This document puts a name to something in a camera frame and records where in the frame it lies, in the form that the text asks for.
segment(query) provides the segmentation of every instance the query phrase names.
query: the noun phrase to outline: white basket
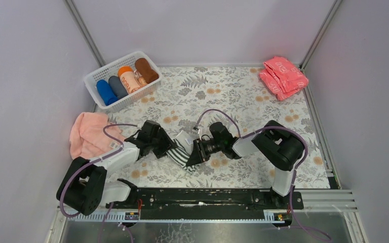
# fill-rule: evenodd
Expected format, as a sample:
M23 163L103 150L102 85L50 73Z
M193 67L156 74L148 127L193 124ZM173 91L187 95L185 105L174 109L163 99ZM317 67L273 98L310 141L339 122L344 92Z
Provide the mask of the white basket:
M122 66L130 66L133 70L135 70L135 61L138 60L139 58L147 59L151 68L159 74L159 78L151 82L150 84L138 89L132 94L129 94L125 98L120 99L117 102L106 106L98 93L98 90L96 88L96 83L101 79L104 79L105 81L108 82L109 77L113 75L117 76L117 72ZM139 100L140 98L148 95L149 93L157 90L158 86L160 85L160 80L162 79L162 77L163 77L162 73L159 71L157 66L151 61L151 59L145 53L134 52L116 61L113 61L99 68L94 72L87 74L87 76L84 77L84 83L86 84L87 90L89 90L90 95L92 96L96 104L99 106L99 108L103 110L108 110L110 112L117 112L125 108L126 106L132 104L133 102Z

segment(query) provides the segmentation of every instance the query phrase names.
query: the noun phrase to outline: gray wall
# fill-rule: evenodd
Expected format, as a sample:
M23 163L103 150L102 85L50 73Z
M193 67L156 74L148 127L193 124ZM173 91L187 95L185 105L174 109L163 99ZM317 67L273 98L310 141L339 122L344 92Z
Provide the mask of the gray wall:
M368 238L389 242L389 1L344 1L307 75Z
M74 0L107 63L142 50L160 65L300 63L333 0Z
M63 1L0 0L0 242L43 242L97 68Z

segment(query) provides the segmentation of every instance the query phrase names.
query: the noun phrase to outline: pink towel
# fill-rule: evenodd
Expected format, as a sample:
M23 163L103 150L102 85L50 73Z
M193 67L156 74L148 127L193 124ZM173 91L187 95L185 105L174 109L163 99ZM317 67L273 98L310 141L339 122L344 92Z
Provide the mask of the pink towel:
M262 70L259 76L279 101L287 99L308 85L309 81L305 75L284 57L274 57L263 64L266 69Z
M69 135L71 157L93 158L120 146L117 141L103 133L102 129L108 124L110 124L108 115L104 113L81 113L76 118ZM125 139L118 127L110 127L106 131L121 141Z

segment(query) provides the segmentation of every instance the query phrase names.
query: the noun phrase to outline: striped cloth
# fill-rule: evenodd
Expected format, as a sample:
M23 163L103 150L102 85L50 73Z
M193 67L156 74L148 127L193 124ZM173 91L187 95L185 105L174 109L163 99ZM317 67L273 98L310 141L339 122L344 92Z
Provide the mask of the striped cloth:
M166 154L178 165L180 165L183 170L186 170L187 173L193 174L199 167L199 165L194 165L194 166L186 166L185 164L188 161L188 158L190 157L190 154L188 154L184 146L177 140L177 139L172 139L175 144L178 146L173 149L169 149Z

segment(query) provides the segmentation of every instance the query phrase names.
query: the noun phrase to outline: floral pattern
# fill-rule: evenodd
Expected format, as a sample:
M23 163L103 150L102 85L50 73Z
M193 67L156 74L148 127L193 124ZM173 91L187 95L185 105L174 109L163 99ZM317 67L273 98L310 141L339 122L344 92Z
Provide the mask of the floral pattern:
M258 78L261 68L163 67L160 70L164 78L158 90L117 113L109 113L112 122L142 124L149 119L160 123L171 138L180 130L195 138L197 134L192 127L208 108L226 112L239 125L242 135L274 119L298 132L309 145L308 157L297 171L296 187L330 188L302 92L278 101ZM222 122L231 133L237 134L235 126L218 112L203 117L200 123L203 133L209 133L208 126L214 122ZM121 129L125 136L135 132L132 127ZM193 175L170 158L156 159L150 153L108 180L125 178L141 187L269 188L274 176L274 166L261 153L238 160L216 153Z

